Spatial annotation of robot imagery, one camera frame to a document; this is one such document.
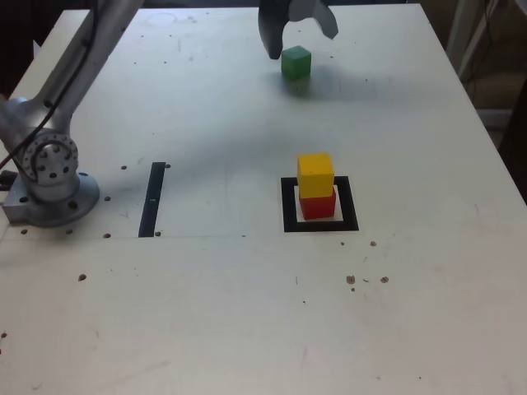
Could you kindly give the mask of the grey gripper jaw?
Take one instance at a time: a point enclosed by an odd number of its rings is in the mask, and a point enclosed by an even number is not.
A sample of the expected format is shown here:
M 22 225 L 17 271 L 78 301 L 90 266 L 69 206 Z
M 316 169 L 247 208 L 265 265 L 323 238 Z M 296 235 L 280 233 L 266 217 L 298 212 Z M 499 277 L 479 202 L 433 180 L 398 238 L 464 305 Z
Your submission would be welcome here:
M 316 21 L 324 36 L 334 39 L 338 34 L 338 23 L 333 12 L 321 0 L 291 0 L 288 8 L 289 21 L 298 22 L 307 18 Z
M 282 34 L 289 22 L 288 0 L 260 0 L 258 13 L 259 35 L 268 56 L 277 60 L 282 53 Z

